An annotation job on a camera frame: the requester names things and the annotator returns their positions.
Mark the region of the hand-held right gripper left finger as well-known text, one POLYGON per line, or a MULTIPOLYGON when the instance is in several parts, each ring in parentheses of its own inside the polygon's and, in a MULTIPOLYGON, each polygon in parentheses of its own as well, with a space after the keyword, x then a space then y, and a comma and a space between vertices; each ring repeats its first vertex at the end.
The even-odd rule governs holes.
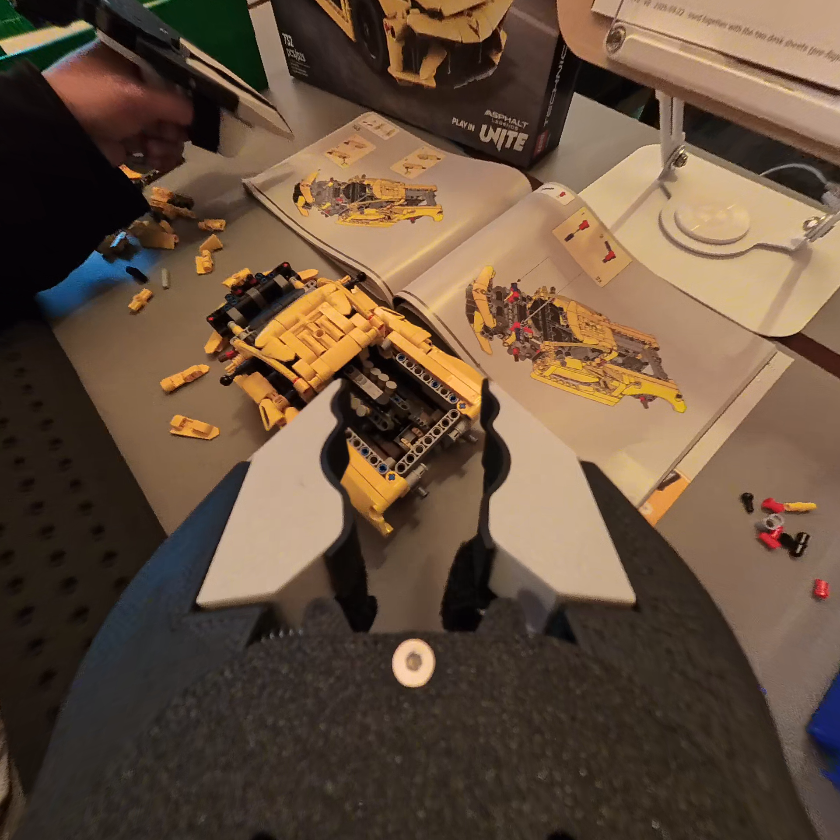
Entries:
POLYGON ((322 467, 340 428, 333 381, 249 459, 196 604, 218 611, 267 605, 283 625, 301 625, 310 601, 332 595, 327 550, 345 524, 344 499, 322 467))

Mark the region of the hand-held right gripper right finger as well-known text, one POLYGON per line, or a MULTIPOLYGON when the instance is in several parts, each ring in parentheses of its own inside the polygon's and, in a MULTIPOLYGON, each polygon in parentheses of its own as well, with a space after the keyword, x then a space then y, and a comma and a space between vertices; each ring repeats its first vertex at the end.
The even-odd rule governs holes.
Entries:
POLYGON ((549 625, 562 608, 637 599, 574 451, 498 383, 484 380, 478 581, 549 625))

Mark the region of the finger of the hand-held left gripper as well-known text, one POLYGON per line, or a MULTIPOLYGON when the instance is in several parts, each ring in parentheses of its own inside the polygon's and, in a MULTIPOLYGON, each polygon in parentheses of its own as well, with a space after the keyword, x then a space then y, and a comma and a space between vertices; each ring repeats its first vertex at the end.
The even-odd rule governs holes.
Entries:
POLYGON ((184 38, 177 53, 184 59, 185 80, 176 84, 190 94, 201 94, 229 113, 278 113, 276 106, 210 55, 184 38))
POLYGON ((269 102, 258 98, 240 98, 234 109, 221 108, 223 120, 247 130, 263 130, 285 140, 293 132, 282 114, 269 102))

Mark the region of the yellow toy brick car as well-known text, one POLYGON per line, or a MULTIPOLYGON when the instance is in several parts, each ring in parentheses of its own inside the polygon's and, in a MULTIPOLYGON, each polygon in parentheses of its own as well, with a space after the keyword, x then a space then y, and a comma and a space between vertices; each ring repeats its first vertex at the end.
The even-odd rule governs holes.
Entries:
POLYGON ((438 450, 467 438, 480 418, 482 376, 440 349, 430 332, 370 297, 359 281, 244 269, 207 316, 206 352, 225 361, 220 383, 256 404, 268 433, 287 427, 332 382, 349 387, 353 507, 383 538, 389 508, 416 490, 438 450))

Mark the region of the grey desk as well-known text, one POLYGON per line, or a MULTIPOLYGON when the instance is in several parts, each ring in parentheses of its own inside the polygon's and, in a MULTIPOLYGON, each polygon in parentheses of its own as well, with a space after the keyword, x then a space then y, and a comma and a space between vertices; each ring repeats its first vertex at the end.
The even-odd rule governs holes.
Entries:
MULTIPOLYGON (((230 224, 219 268, 293 265, 334 269, 294 234, 275 225, 242 190, 255 174, 355 119, 362 106, 292 80, 277 26, 264 3, 250 13, 265 62, 270 96, 290 122, 295 142, 260 135, 243 157, 229 160, 191 151, 166 178, 196 200, 221 207, 230 224)), ((157 381, 201 360, 204 317, 221 298, 217 280, 195 275, 186 251, 161 256, 172 289, 158 290, 141 314, 128 311, 128 280, 97 255, 67 281, 38 298, 62 349, 127 461, 166 532, 172 532, 228 468, 264 439, 258 421, 210 381, 186 389, 180 411, 220 426, 202 446, 171 436, 179 411, 167 407, 157 381)), ((823 777, 821 756, 805 726, 838 670, 838 357, 808 335, 782 342, 794 359, 732 436, 658 524, 724 612, 767 690, 785 758, 820 838, 838 838, 838 792, 823 777), (755 537, 760 514, 747 514, 744 491, 757 501, 813 501, 818 511, 787 516, 791 531, 807 531, 805 557, 792 560, 755 537)), ((393 541, 362 528, 371 583, 380 598, 376 629, 439 625, 446 566, 474 531, 480 453, 466 446, 443 458, 444 476, 425 500, 395 517, 393 541)))

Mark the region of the person's left hand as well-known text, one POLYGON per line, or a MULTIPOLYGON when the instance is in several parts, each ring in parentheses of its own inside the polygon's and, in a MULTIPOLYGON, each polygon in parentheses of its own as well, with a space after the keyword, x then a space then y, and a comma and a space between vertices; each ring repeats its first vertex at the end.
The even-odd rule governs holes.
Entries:
POLYGON ((138 154, 163 173, 183 163, 193 104, 179 88, 144 80, 99 42, 50 66, 44 78, 112 165, 138 154))

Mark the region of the green plastic bin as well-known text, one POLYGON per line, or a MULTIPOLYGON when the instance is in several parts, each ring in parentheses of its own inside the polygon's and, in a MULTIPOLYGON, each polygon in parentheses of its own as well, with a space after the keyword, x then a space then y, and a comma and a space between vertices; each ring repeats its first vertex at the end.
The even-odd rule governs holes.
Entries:
MULTIPOLYGON (((144 5, 252 88, 268 87, 246 1, 167 1, 144 5)), ((1 2, 1 15, 4 70, 23 60, 39 70, 46 69, 95 38, 93 28, 84 22, 67 27, 37 27, 21 16, 11 2, 1 2)))

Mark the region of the toy car set cardboard box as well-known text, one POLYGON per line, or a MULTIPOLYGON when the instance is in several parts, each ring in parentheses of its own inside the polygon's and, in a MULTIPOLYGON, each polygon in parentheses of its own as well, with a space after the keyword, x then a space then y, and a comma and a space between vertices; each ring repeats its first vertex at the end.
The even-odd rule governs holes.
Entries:
POLYGON ((554 1, 274 1, 290 74, 526 170, 560 142, 581 59, 554 1))

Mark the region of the pile of yellow brick parts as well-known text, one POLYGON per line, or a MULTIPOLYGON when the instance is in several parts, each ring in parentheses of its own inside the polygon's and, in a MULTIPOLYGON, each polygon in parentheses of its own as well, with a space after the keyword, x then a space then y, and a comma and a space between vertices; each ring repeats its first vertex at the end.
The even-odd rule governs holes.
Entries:
POLYGON ((197 230, 206 234, 194 258, 197 275, 213 273, 214 255, 224 247, 219 235, 226 230, 227 219, 203 216, 196 212, 195 199, 191 196, 155 185, 161 175, 158 171, 140 172, 126 165, 120 171, 141 190, 149 210, 129 226, 105 237, 96 247, 96 253, 112 263, 116 259, 128 259, 140 249, 175 250, 181 241, 175 223, 186 221, 195 223, 197 230))

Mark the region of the small cluster of coloured pins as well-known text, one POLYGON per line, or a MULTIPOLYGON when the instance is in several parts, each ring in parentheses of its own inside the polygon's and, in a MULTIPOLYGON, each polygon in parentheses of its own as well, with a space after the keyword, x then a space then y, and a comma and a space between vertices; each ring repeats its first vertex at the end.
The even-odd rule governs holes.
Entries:
POLYGON ((779 501, 773 497, 766 497, 757 501, 756 497, 744 491, 739 496, 739 502, 744 511, 749 514, 760 514, 754 526, 755 537, 766 550, 785 551, 792 560, 805 557, 812 541, 812 535, 807 531, 791 531, 787 528, 787 516, 804 516, 818 511, 819 506, 813 501, 779 501))

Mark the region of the blue plastic bin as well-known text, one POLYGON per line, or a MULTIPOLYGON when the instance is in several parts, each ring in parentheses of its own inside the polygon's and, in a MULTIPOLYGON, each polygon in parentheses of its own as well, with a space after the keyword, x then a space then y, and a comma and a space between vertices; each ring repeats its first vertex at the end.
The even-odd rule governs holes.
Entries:
POLYGON ((839 673, 814 710, 806 731, 826 759, 823 775, 839 791, 839 673))

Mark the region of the printed instruction sheet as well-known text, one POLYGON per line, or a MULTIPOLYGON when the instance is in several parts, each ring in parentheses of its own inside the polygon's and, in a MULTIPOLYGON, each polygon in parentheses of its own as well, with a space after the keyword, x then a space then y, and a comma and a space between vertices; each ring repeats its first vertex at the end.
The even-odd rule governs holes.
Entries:
POLYGON ((838 1, 595 1, 592 12, 839 87, 838 1))

